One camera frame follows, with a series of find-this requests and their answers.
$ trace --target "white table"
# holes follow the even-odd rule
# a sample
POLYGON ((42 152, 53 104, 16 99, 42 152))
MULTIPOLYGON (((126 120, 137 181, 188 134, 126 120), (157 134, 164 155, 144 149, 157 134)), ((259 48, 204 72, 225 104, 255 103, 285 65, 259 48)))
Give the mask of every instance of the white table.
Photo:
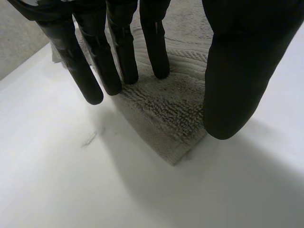
POLYGON ((303 228, 304 26, 254 117, 171 167, 47 45, 0 82, 1 228, 303 228))

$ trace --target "wall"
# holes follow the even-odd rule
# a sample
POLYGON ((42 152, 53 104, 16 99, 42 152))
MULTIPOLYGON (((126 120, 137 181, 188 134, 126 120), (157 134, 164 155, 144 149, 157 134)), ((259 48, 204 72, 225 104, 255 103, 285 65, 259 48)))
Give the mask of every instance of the wall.
POLYGON ((0 80, 48 43, 33 21, 0 0, 0 80))

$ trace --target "white towel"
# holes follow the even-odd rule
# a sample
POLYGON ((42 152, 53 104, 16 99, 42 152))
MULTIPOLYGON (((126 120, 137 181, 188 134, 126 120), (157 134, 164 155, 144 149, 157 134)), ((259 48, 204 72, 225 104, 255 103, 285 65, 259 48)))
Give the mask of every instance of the white towel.
MULTIPOLYGON (((171 74, 164 80, 153 75, 137 11, 132 32, 140 79, 135 85, 124 85, 113 100, 146 143, 175 165, 206 134, 204 74, 213 33, 201 0, 172 0, 163 23, 171 74)), ((108 29, 106 35, 110 41, 108 29)), ((93 65, 78 29, 76 36, 93 65)), ((53 61, 61 61, 52 49, 53 61)))

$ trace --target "smudge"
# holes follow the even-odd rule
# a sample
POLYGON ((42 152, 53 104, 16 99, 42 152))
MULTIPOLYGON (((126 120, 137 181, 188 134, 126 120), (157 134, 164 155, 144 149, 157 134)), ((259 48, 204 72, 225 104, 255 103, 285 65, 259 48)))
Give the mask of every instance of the smudge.
POLYGON ((89 134, 86 139, 83 141, 83 143, 81 144, 81 147, 87 147, 88 145, 91 144, 91 142, 93 142, 93 140, 96 138, 97 136, 97 131, 92 132, 91 134, 89 134))

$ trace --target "towel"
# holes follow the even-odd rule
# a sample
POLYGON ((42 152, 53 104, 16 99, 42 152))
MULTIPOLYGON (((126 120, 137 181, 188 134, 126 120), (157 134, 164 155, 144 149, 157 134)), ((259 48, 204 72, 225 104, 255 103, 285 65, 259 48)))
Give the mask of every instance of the towel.
MULTIPOLYGON (((153 75, 137 11, 132 34, 140 79, 135 85, 124 85, 112 99, 140 137, 166 162, 175 165, 206 134, 204 75, 213 32, 201 0, 172 0, 163 24, 169 77, 158 80, 153 75)), ((76 36, 88 63, 94 66, 78 28, 76 36)), ((106 36, 113 50, 108 28, 106 36)), ((60 62, 54 46, 52 50, 53 61, 60 62)))

